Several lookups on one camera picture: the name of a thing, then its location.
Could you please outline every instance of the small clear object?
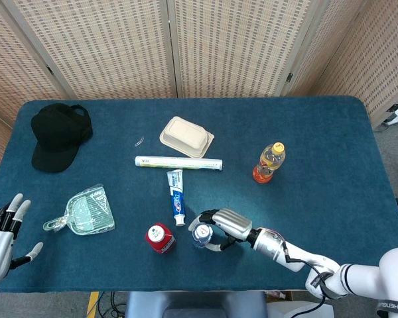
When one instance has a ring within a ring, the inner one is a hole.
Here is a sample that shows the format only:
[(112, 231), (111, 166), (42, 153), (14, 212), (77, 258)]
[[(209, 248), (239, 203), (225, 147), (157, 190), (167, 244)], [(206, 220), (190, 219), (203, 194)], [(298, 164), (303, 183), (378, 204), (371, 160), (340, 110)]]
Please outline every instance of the small clear object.
[(113, 230), (111, 207), (103, 185), (96, 184), (76, 194), (66, 204), (63, 217), (46, 222), (45, 231), (59, 231), (67, 225), (77, 235), (98, 234)]
[(209, 225), (203, 222), (198, 223), (192, 231), (193, 245), (197, 248), (204, 248), (211, 241), (212, 234), (213, 231)]

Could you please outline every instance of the dustpan handle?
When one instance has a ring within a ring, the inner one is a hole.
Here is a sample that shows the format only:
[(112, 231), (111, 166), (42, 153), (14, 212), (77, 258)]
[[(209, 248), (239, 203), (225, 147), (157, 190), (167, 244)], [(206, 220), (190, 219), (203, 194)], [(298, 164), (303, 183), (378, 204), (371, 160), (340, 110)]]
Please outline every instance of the dustpan handle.
[(58, 217), (57, 219), (53, 219), (53, 220), (43, 224), (42, 228), (45, 231), (51, 231), (51, 230), (58, 231), (62, 227), (65, 227), (66, 220), (67, 220), (66, 217)]

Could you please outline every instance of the blue tablecloth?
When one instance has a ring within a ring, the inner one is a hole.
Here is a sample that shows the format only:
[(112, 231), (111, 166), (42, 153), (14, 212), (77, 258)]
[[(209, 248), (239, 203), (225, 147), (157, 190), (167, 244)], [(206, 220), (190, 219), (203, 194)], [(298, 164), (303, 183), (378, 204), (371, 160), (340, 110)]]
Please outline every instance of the blue tablecloth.
[[(342, 263), (376, 265), (398, 246), (398, 208), (363, 104), (353, 97), (66, 101), (90, 113), (94, 134), (72, 165), (47, 174), (31, 166), (31, 118), (50, 101), (23, 105), (0, 167), (0, 206), (16, 193), (32, 200), (15, 255), (38, 241), (41, 254), (0, 283), (8, 292), (64, 290), (248, 290), (303, 288), (308, 269), (293, 273), (237, 244), (199, 250), (187, 226), (176, 228), (166, 171), (138, 168), (136, 155), (182, 156), (159, 134), (173, 116), (215, 135), (207, 158), (223, 171), (185, 170), (186, 222), (229, 207), (293, 244)], [(140, 146), (135, 143), (144, 137)], [(287, 158), (270, 184), (252, 179), (261, 151), (275, 141)], [(42, 224), (64, 214), (79, 191), (102, 183), (116, 228), (81, 237)], [(145, 241), (155, 222), (168, 225), (176, 248), (167, 255)]]

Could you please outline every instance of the humanoid robot hand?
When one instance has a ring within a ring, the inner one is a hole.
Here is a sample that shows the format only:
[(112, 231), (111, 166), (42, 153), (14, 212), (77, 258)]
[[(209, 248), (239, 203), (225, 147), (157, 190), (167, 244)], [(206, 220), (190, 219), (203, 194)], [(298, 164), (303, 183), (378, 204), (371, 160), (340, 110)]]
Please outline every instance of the humanoid robot hand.
[(207, 249), (213, 250), (214, 252), (223, 251), (235, 242), (245, 242), (252, 230), (252, 221), (227, 208), (202, 212), (189, 225), (188, 230), (193, 231), (194, 227), (201, 222), (216, 225), (223, 230), (228, 237), (225, 243), (208, 243), (205, 245)]
[(42, 243), (39, 242), (27, 255), (12, 260), (14, 242), (17, 239), (23, 217), (31, 204), (29, 200), (23, 202), (22, 200), (23, 195), (19, 193), (12, 202), (0, 209), (0, 281), (9, 270), (33, 260), (42, 248)]

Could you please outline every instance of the white food container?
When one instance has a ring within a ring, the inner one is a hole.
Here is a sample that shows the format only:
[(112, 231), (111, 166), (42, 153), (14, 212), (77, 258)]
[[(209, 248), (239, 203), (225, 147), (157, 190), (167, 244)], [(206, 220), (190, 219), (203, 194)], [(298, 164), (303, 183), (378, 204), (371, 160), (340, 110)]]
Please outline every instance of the white food container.
[(203, 127), (177, 116), (168, 122), (159, 137), (163, 144), (191, 158), (202, 158), (213, 139), (214, 135)]

